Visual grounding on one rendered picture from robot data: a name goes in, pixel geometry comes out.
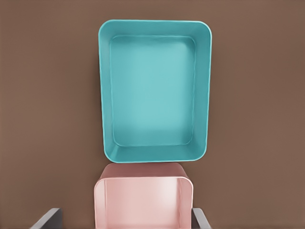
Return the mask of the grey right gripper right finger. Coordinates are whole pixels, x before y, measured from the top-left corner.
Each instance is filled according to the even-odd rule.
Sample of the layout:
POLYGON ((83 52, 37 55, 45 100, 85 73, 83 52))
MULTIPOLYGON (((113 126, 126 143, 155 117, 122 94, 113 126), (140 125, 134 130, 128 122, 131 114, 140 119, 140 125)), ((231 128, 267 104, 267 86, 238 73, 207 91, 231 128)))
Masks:
POLYGON ((200 208, 192 208, 192 229, 211 229, 211 226, 200 208))

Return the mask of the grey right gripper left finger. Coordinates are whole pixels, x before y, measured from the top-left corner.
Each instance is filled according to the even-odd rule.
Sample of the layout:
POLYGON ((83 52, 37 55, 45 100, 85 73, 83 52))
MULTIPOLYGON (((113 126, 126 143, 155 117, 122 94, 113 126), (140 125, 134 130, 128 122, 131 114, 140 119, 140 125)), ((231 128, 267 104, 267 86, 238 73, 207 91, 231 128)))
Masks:
POLYGON ((62 229, 62 209, 51 208, 30 229, 62 229))

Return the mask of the pink rectangular tray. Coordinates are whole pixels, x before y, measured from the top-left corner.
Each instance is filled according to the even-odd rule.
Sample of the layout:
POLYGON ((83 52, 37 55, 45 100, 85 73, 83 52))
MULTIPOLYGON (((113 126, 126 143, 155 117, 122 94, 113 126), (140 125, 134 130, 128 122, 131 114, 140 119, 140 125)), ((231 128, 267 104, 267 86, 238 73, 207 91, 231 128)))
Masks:
POLYGON ((96 229, 190 229, 193 184, 177 162, 108 164, 94 187, 96 229))

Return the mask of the teal rectangular tray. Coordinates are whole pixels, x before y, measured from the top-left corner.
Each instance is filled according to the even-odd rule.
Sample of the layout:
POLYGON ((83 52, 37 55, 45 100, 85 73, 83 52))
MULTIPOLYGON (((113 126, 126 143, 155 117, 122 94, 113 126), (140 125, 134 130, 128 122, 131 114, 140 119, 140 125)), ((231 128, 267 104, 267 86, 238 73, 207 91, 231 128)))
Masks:
POLYGON ((207 149, 212 32, 202 21, 109 20, 98 32, 103 145, 114 163, 207 149))

